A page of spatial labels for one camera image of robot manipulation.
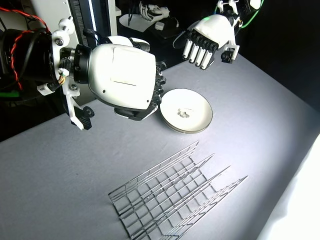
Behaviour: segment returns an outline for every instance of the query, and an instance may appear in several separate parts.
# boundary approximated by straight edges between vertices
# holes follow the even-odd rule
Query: white plate
[[[182,133],[198,133],[213,118],[209,102],[199,93],[178,88],[163,95],[160,111],[169,127]]]

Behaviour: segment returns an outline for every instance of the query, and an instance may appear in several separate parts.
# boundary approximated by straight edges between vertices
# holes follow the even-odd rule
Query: red wire
[[[45,31],[46,31],[47,33],[50,32],[47,24],[45,23],[45,21],[43,21],[40,17],[38,17],[38,16],[36,16],[36,15],[31,15],[31,14],[28,14],[28,13],[26,13],[26,12],[23,12],[23,11],[20,11],[20,10],[17,10],[17,9],[7,9],[7,8],[3,8],[3,7],[0,7],[0,10],[1,10],[1,11],[5,11],[5,12],[18,13],[18,14],[21,14],[21,15],[23,15],[23,16],[25,16],[25,17],[30,17],[30,18],[37,19],[37,20],[39,20],[39,21],[45,26]],[[14,53],[15,53],[15,49],[16,49],[16,47],[17,47],[17,42],[19,41],[19,39],[22,38],[23,34],[32,33],[32,32],[33,32],[32,30],[25,30],[25,31],[21,32],[20,35],[17,36],[17,37],[14,39],[14,43],[13,43],[13,46],[12,46],[11,51],[10,51],[10,54],[11,54],[11,68],[12,68],[13,73],[14,73],[15,81],[17,82],[20,90],[22,90],[23,87],[22,87],[21,83],[19,82],[18,73],[17,73],[17,71],[15,70],[15,66],[14,66],[14,62],[15,62]]]

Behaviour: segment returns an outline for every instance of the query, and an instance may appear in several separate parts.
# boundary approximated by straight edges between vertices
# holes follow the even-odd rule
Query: green cable
[[[18,91],[0,92],[0,98],[16,98],[19,96],[20,96],[20,93]]]
[[[255,18],[255,16],[258,14],[258,12],[260,11],[260,9],[261,9],[261,7],[262,7],[262,4],[264,4],[264,1],[265,1],[265,0],[262,0],[262,1],[261,1],[260,8],[253,14],[253,16],[250,18],[250,20],[249,20],[245,25],[243,25],[243,26],[241,27],[242,29],[244,29],[245,27],[247,27],[247,26],[251,23],[251,21]]]

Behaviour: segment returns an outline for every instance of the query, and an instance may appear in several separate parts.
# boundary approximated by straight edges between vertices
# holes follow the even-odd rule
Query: gray table surface
[[[253,240],[320,131],[320,115],[238,56],[207,71],[184,62],[165,71],[165,90],[188,88],[210,102],[214,118],[197,134],[168,128],[156,113],[135,122],[99,101],[93,128],[61,115],[0,143],[1,240],[124,240],[108,193],[187,145],[206,171],[228,183],[249,177],[184,240]]]

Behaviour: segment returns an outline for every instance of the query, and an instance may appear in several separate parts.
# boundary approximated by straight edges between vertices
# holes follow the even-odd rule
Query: wire grid
[[[191,156],[199,141],[109,193],[132,240],[178,239],[244,178],[216,191]]]

